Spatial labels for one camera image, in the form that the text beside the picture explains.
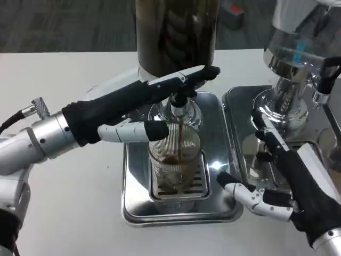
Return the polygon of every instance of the coffee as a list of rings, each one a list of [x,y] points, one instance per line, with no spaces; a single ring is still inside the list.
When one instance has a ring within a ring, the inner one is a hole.
[[[210,65],[219,0],[136,0],[141,67],[157,77]]]
[[[182,127],[183,127],[183,118],[179,118],[178,120],[178,129],[179,129],[179,135],[178,135],[178,141],[177,141],[177,154],[179,158],[179,162],[181,162],[181,156],[182,156]]]

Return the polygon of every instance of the robotic hand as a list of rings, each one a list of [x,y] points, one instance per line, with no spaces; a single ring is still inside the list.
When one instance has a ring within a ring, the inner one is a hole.
[[[341,255],[341,206],[337,189],[320,159],[306,143],[290,150],[268,117],[253,110],[256,136],[265,142],[269,153],[257,157],[271,161],[287,179],[292,195],[259,189],[240,182],[226,172],[218,183],[234,198],[258,215],[292,221],[307,235],[309,245],[322,255]]]
[[[150,82],[136,81],[90,101],[78,101],[50,116],[41,98],[17,112],[0,126],[0,133],[11,124],[33,113],[41,121],[13,137],[0,138],[0,255],[12,255],[15,241],[30,199],[28,175],[35,163],[53,159],[78,146],[100,140],[147,142],[169,135],[163,121],[130,122],[122,117],[145,104],[160,102],[184,87],[213,80],[217,67],[197,66]]]

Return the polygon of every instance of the gray carpet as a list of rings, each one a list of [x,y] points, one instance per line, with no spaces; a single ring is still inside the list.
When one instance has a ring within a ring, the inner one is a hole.
[[[234,3],[243,25],[219,22],[216,48],[263,48],[275,0]],[[136,51],[134,10],[135,0],[0,0],[0,52]]]

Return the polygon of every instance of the table surface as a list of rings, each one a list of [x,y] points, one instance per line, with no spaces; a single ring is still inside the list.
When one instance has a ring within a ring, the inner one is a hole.
[[[276,77],[262,50],[216,51],[219,77],[201,89],[220,99],[235,86],[268,85]],[[0,119],[43,97],[51,113],[95,85],[136,67],[136,52],[0,55]],[[29,117],[5,133],[18,132]],[[231,223],[133,228],[121,217],[123,145],[99,142],[35,165],[31,201],[18,247],[24,256],[55,255],[311,255],[292,223],[247,210]]]

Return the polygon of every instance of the coffee stream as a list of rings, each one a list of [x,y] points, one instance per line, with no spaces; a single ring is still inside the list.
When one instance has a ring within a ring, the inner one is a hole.
[[[178,120],[178,139],[177,139],[177,154],[176,155],[170,155],[167,156],[163,162],[165,164],[181,164],[181,158],[182,158],[182,132],[183,132],[183,119],[179,118]]]

